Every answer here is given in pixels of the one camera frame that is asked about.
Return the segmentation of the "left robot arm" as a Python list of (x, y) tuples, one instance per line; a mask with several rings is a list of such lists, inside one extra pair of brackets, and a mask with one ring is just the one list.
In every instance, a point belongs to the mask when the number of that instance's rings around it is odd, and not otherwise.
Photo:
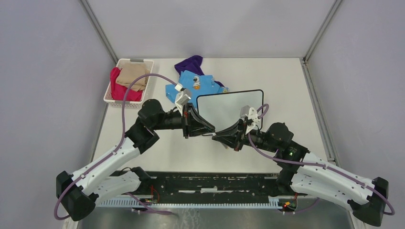
[(210, 134), (215, 127), (201, 117), (192, 103), (177, 110), (165, 112), (156, 99), (149, 99), (138, 112), (135, 124), (123, 129), (121, 140), (99, 159), (69, 174), (61, 172), (56, 177), (54, 217), (80, 221), (109, 198), (136, 191), (145, 194), (150, 181), (137, 171), (126, 172), (115, 178), (110, 175), (126, 162), (140, 156), (158, 140), (157, 130), (181, 129), (185, 138)]

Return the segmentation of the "black framed whiteboard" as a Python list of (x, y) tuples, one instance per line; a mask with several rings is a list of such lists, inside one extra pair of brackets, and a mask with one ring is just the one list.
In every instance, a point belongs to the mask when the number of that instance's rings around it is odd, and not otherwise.
[(200, 95), (196, 100), (200, 116), (215, 126), (217, 132), (229, 128), (240, 118), (241, 109), (248, 105), (259, 108), (264, 104), (261, 89), (223, 94)]

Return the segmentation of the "white marker pen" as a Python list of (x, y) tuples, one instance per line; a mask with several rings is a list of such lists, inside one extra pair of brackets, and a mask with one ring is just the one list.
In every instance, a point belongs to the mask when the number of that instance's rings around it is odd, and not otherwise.
[[(202, 136), (205, 136), (205, 137), (212, 137), (212, 136), (216, 136), (216, 133), (203, 134)], [(228, 149), (228, 148), (229, 148), (229, 146), (225, 145), (224, 143), (221, 143), (221, 142), (220, 142), (220, 144), (221, 144), (225, 149)]]

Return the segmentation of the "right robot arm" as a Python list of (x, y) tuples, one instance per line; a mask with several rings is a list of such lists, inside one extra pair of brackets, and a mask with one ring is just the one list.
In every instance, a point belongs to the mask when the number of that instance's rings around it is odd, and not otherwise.
[(365, 178), (331, 164), (294, 142), (293, 136), (284, 123), (273, 123), (266, 132), (247, 132), (247, 124), (239, 120), (212, 139), (235, 151), (251, 146), (275, 161), (282, 168), (276, 179), (280, 194), (294, 192), (321, 198), (347, 209), (366, 224), (381, 226), (388, 205), (388, 181)]

